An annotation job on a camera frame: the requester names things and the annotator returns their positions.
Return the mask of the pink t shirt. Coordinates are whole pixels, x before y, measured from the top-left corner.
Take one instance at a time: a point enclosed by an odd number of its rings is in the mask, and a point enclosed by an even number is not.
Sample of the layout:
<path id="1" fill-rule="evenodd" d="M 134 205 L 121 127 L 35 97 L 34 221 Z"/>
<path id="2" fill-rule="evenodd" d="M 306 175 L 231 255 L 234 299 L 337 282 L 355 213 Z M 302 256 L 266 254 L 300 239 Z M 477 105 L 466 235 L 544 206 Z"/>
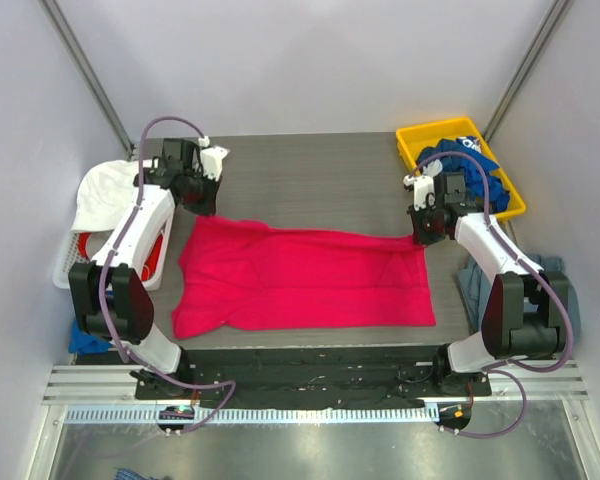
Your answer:
<path id="1" fill-rule="evenodd" d="M 432 327 L 424 249 L 412 236 L 274 228 L 199 217 L 181 253 L 178 339 L 244 331 Z"/>

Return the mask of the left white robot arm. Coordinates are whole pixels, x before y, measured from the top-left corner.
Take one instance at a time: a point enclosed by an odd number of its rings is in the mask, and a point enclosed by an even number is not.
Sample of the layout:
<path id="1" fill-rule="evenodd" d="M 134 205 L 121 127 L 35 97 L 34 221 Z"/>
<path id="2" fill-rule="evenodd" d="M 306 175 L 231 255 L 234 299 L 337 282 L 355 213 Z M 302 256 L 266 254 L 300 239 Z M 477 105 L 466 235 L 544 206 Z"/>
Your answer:
<path id="1" fill-rule="evenodd" d="M 79 328 L 158 377 L 159 388 L 173 399 L 191 391 L 192 370 L 183 348 L 155 324 L 142 270 L 155 242 L 168 240 L 177 206 L 199 216 L 215 214 L 228 154 L 206 137 L 164 140 L 160 155 L 137 162 L 129 205 L 106 243 L 68 273 Z"/>

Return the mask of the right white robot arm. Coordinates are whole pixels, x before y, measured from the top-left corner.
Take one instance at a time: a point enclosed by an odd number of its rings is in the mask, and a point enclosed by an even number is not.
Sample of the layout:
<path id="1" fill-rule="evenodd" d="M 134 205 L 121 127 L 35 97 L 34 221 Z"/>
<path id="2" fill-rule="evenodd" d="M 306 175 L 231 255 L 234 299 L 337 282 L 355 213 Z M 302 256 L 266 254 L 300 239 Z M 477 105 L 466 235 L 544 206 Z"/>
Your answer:
<path id="1" fill-rule="evenodd" d="M 491 287 L 478 332 L 439 348 L 431 380 L 452 395 L 480 373 L 509 362 L 526 370 L 528 357 L 559 355 L 559 369 L 571 356 L 574 329 L 568 312 L 569 281 L 545 272 L 504 233 L 484 205 L 469 199 L 460 173 L 408 175 L 408 209 L 416 244 L 456 241 L 473 257 Z"/>

